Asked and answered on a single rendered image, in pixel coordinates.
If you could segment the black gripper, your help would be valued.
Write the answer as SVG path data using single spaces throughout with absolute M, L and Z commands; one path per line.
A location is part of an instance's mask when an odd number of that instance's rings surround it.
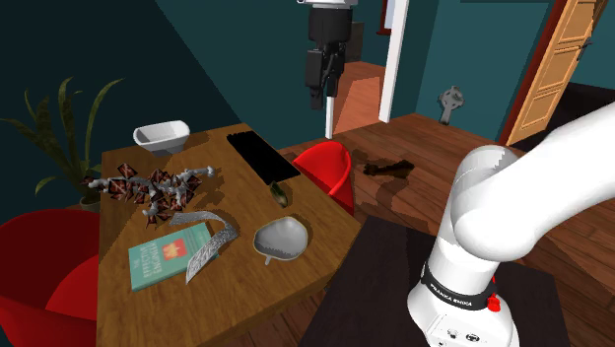
M 310 107 L 322 109 L 322 88 L 328 97 L 336 98 L 338 84 L 344 72 L 346 43 L 351 36 L 353 10 L 336 8 L 311 8 L 308 14 L 308 39 L 321 50 L 307 52 L 305 82 L 309 88 Z

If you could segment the red chair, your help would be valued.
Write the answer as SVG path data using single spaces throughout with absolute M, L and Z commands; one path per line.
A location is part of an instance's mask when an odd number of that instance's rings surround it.
M 352 161 L 343 144 L 335 141 L 316 144 L 293 159 L 292 164 L 346 212 L 354 215 Z
M 14 347 L 96 347 L 100 215 L 47 209 L 0 226 L 0 329 Z

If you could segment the black tablet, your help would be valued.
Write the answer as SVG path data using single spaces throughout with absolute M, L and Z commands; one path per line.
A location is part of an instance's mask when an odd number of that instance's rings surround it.
M 229 134 L 227 140 L 266 185 L 301 174 L 253 130 Z

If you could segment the dark brown object on floor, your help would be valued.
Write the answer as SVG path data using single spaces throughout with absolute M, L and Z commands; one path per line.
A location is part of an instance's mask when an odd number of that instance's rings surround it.
M 414 169 L 415 166 L 412 163 L 408 162 L 407 160 L 401 160 L 395 164 L 383 167 L 373 164 L 365 164 L 364 174 L 372 176 L 388 175 L 397 178 L 406 178 Z

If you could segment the small olive green object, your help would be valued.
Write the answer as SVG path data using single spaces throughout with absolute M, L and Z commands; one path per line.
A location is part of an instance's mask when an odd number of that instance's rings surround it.
M 272 181 L 269 184 L 269 189 L 272 194 L 274 200 L 282 207 L 286 208 L 289 205 L 288 197 L 281 186 L 276 182 Z

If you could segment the grey funnel-shaped bowl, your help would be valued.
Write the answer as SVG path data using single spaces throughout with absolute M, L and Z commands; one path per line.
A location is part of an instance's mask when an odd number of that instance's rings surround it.
M 294 260 L 308 246 L 307 228 L 296 218 L 287 216 L 268 223 L 254 234 L 253 248 L 265 256 L 265 264 L 272 259 Z

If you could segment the white oval bowl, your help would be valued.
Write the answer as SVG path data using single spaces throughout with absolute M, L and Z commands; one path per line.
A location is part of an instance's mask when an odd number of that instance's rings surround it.
M 189 135 L 190 128 L 182 120 L 145 125 L 133 131 L 135 143 L 156 157 L 181 152 Z

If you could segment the white branch with red leaves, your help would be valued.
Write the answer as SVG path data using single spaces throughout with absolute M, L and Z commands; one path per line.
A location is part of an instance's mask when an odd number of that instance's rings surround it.
M 142 213 L 147 218 L 146 226 L 156 224 L 157 220 L 167 220 L 170 211 L 180 212 L 194 197 L 195 190 L 202 183 L 200 176 L 213 177 L 212 167 L 190 170 L 185 169 L 180 174 L 155 169 L 147 178 L 137 175 L 128 164 L 122 163 L 118 168 L 121 176 L 110 178 L 93 178 L 85 176 L 80 182 L 97 192 L 109 193 L 112 199 L 144 204 L 148 208 Z

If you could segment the grey patterned curved strip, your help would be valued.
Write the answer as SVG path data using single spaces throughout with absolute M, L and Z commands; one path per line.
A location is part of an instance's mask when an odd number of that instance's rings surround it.
M 238 237 L 237 230 L 223 218 L 213 212 L 198 211 L 189 213 L 175 213 L 171 219 L 171 225 L 180 225 L 189 222 L 217 220 L 224 224 L 224 228 L 217 232 L 209 241 L 204 243 L 189 259 L 186 268 L 185 284 L 211 260 L 225 243 L 231 242 Z

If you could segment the dark robot stand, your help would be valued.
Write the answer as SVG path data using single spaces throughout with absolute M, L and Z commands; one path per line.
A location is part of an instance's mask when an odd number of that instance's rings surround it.
M 407 310 L 434 237 L 371 216 L 299 347 L 429 347 Z M 506 262 L 495 274 L 520 347 L 571 347 L 552 275 Z

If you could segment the light wooden door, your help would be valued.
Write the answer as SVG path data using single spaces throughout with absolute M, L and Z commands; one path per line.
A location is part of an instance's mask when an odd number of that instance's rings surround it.
M 555 0 L 499 138 L 510 146 L 547 128 L 609 0 Z

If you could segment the wooden table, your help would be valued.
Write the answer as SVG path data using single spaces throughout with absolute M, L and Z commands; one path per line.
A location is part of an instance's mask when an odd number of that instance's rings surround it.
M 141 176 L 212 167 L 188 211 L 216 214 L 213 231 L 238 231 L 217 258 L 194 278 L 176 275 L 133 291 L 128 251 L 174 231 L 170 222 L 149 224 L 143 207 L 104 196 L 101 201 L 97 347 L 221 347 L 259 322 L 320 291 L 336 272 L 360 223 L 303 175 L 282 186 L 287 207 L 229 143 L 245 124 L 191 134 L 180 153 L 155 157 L 132 146 L 102 154 L 102 174 L 128 164 Z M 291 261 L 270 260 L 253 246 L 255 232 L 291 216 L 309 234 L 305 252 Z

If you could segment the teal book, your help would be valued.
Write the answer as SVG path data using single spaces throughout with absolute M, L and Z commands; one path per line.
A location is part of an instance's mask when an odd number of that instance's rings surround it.
M 133 292 L 185 272 L 194 253 L 211 239 L 200 223 L 128 249 Z

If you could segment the green potted plant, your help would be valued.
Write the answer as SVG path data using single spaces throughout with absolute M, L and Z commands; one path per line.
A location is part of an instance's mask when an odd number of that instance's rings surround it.
M 65 154 L 58 142 L 51 125 L 50 112 L 48 109 L 49 96 L 46 96 L 36 107 L 32 108 L 30 102 L 29 89 L 24 91 L 24 101 L 27 110 L 34 120 L 35 129 L 31 129 L 23 122 L 14 118 L 2 118 L 2 121 L 12 124 L 20 134 L 37 146 L 47 155 L 62 171 L 62 175 L 55 175 L 42 178 L 34 189 L 34 195 L 46 186 L 49 182 L 64 179 L 80 193 L 80 206 L 83 210 L 99 213 L 101 210 L 101 190 L 89 187 L 93 174 L 101 172 L 101 165 L 94 165 L 91 161 L 90 149 L 92 132 L 99 107 L 109 91 L 109 89 L 123 81 L 123 78 L 107 83 L 95 97 L 89 111 L 87 126 L 85 130 L 84 158 L 80 157 L 76 142 L 75 116 L 72 108 L 72 99 L 80 91 L 67 94 L 68 83 L 73 79 L 65 79 L 58 88 L 57 102 L 59 116 L 66 136 L 68 154 Z

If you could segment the white door frame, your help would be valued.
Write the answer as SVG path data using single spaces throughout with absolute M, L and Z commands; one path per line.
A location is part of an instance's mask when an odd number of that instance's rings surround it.
M 378 120 L 384 123 L 389 123 L 391 118 L 391 109 L 404 39 L 409 2 L 410 0 L 394 0 L 394 9 L 392 10 L 391 21 L 392 34 L 389 39 L 387 60 L 383 76 L 383 87 L 378 107 Z M 341 97 L 327 97 L 325 109 L 325 137 L 331 140 L 334 130 L 335 111 L 342 110 Z

